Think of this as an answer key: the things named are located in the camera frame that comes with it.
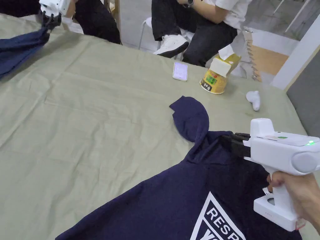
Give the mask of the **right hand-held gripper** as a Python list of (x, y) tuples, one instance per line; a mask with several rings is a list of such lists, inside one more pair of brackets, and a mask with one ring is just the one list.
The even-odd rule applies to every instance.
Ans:
[[(320, 169), (320, 139), (293, 133), (277, 132), (267, 118), (251, 120), (250, 134), (232, 133), (219, 137), (219, 143), (232, 155), (255, 162), (272, 175), (281, 171), (303, 176)], [(250, 156), (245, 157), (245, 146)], [(297, 215), (293, 202), (284, 185), (273, 188), (272, 193), (254, 200), (253, 209), (287, 231), (305, 225)]]

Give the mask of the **person's right hand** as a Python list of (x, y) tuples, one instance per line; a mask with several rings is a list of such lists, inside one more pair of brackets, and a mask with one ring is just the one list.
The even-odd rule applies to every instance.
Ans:
[(267, 177), (268, 191), (285, 186), (299, 217), (312, 224), (320, 232), (320, 188), (313, 173), (294, 176), (285, 172), (274, 172)]

